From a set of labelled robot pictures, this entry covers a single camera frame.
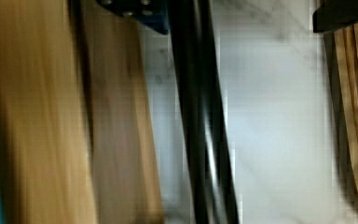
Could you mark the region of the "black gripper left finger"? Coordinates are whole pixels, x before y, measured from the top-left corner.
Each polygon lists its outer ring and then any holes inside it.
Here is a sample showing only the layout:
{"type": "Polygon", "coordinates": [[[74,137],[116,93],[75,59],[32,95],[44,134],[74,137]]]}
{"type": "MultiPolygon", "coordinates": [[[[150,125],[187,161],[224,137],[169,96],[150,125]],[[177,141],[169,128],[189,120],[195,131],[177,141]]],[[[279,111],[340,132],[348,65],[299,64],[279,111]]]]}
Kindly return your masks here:
{"type": "Polygon", "coordinates": [[[161,34],[170,30],[167,0],[95,0],[101,7],[121,18],[133,18],[161,34]]]}

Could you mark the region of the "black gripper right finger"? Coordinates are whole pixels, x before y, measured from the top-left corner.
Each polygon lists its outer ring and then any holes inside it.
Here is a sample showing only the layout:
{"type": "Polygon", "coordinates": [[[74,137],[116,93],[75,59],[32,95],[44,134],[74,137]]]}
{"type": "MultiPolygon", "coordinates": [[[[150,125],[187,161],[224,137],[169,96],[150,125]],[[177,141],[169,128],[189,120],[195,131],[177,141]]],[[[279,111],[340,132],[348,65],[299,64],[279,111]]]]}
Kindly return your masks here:
{"type": "Polygon", "coordinates": [[[358,23],[358,0],[324,0],[313,13],[314,33],[327,33],[358,23]]]}

